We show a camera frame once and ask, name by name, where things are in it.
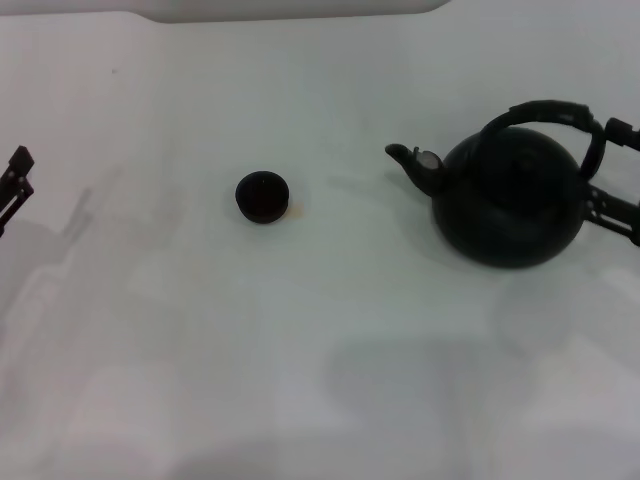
white backdrop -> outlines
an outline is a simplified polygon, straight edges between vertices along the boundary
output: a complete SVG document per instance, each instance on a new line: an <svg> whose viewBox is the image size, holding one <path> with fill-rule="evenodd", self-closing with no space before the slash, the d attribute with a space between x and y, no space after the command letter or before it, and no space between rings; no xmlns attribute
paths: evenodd
<svg viewBox="0 0 640 480"><path fill-rule="evenodd" d="M125 10L159 22L418 13L447 0L0 0L0 15Z"/></svg>

kettle spout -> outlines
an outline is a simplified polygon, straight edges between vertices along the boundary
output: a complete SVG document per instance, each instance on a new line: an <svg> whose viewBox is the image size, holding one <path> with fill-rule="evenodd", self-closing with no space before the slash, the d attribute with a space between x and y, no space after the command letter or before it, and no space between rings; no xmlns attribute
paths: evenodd
<svg viewBox="0 0 640 480"><path fill-rule="evenodd" d="M392 143L384 149L403 168L411 182L430 197L437 195L443 188L445 167L433 152L421 152L418 147L413 151L404 145Z"/></svg>

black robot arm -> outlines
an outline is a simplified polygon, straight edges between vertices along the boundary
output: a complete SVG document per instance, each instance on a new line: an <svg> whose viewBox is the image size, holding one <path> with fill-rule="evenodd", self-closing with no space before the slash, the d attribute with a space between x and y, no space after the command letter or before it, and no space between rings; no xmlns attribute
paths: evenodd
<svg viewBox="0 0 640 480"><path fill-rule="evenodd" d="M9 167L0 177L0 236L4 234L5 225L33 194L33 188L27 180L27 173L33 165L34 161L29 151L20 146L9 160Z"/></svg>

stain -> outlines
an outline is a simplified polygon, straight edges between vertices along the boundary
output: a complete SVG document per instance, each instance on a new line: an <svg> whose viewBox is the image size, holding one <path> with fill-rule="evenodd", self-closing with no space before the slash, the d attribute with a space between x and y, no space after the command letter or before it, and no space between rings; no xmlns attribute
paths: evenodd
<svg viewBox="0 0 640 480"><path fill-rule="evenodd" d="M292 218L292 219L302 218L303 216L304 216L304 207L302 206L301 203L294 203L293 205L291 205L287 210L287 214L285 215L286 218Z"/></svg>

black round lid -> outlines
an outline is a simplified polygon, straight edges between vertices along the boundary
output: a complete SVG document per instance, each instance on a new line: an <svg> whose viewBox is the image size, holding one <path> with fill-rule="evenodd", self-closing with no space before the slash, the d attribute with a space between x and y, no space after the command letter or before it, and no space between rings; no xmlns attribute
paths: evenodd
<svg viewBox="0 0 640 480"><path fill-rule="evenodd" d="M254 172L236 188L236 202L242 214L254 223L272 223L287 211L289 187L273 172Z"/></svg>

